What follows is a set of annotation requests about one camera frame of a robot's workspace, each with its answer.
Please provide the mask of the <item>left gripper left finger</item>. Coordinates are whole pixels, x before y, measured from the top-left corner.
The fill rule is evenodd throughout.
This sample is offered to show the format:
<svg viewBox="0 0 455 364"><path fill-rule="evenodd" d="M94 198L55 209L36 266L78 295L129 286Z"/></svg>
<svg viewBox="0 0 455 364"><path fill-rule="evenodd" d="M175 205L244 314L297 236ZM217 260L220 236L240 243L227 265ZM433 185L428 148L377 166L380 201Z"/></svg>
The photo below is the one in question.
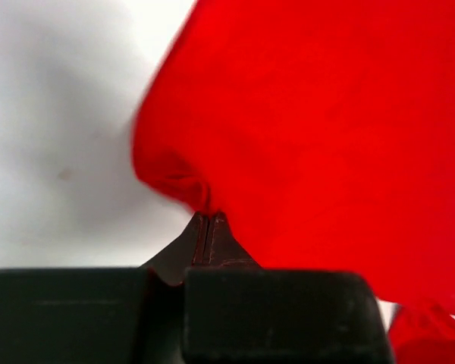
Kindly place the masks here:
<svg viewBox="0 0 455 364"><path fill-rule="evenodd" d="M143 363L176 340L184 271L204 241L195 214L140 267L0 269L0 363Z"/></svg>

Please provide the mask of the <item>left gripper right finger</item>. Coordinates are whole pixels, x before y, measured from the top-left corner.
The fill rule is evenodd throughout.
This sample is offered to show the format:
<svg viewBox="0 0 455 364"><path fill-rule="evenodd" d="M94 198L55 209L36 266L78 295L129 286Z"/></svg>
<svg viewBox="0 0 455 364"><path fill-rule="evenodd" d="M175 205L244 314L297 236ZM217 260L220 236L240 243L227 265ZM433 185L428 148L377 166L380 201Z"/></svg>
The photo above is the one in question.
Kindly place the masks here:
<svg viewBox="0 0 455 364"><path fill-rule="evenodd" d="M267 269L223 214L202 220L184 278L187 363L392 363L375 296L347 271Z"/></svg>

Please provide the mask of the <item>red t shirt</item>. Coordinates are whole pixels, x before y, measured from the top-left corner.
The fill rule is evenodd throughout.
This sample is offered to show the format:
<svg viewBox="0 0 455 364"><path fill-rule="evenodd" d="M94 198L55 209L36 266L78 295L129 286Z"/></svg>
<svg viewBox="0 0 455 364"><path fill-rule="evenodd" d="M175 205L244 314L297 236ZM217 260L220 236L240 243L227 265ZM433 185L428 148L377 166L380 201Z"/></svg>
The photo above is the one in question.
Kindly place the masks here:
<svg viewBox="0 0 455 364"><path fill-rule="evenodd" d="M362 275L399 363L455 363L455 1L198 1L132 162L266 268Z"/></svg>

